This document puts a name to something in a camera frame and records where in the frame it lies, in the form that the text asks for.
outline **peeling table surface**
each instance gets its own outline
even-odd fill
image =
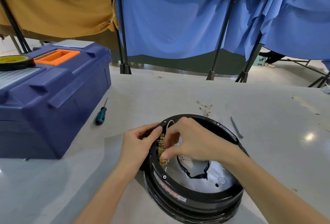
[[[330,95],[317,88],[219,81],[151,79],[112,75],[112,86],[61,160],[0,159],[0,222],[70,223],[115,166],[123,132],[177,114],[202,114],[233,133],[263,168],[330,217]],[[103,125],[93,124],[107,102]],[[143,174],[126,188],[113,224],[178,223],[162,212],[143,187]],[[244,193],[227,223],[266,223]]]

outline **yellow cloth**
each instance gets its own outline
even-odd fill
[[[114,31],[111,0],[6,0],[19,27],[38,34],[73,38]],[[0,24],[10,25],[0,8]]]

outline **teal screwdriver handle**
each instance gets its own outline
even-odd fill
[[[95,124],[96,125],[102,125],[104,120],[105,120],[105,112],[106,112],[107,108],[106,107],[102,107],[101,111],[97,114],[97,117],[95,119]]]

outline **floor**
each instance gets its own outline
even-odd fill
[[[31,48],[40,46],[39,41],[34,39],[27,39],[27,42]],[[9,37],[6,37],[2,42],[0,41],[0,56],[16,54],[18,54],[18,52]],[[308,68],[291,62],[278,61],[274,65],[275,68],[253,66],[249,72],[247,82],[307,87],[321,76]],[[324,69],[324,72],[327,72],[326,67],[320,60],[312,60],[309,66],[321,71]],[[206,73],[195,73],[138,63],[131,63],[131,71],[133,75],[142,75],[153,79],[205,80],[207,76]],[[110,72],[120,73],[119,63],[111,63]],[[216,75],[214,81],[234,82],[236,78],[237,75]]]

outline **forearm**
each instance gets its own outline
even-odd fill
[[[330,221],[246,156],[234,151],[226,166],[258,206],[269,224],[329,224]]]
[[[130,175],[126,175],[116,167],[79,214],[74,224],[109,224],[129,182]]]

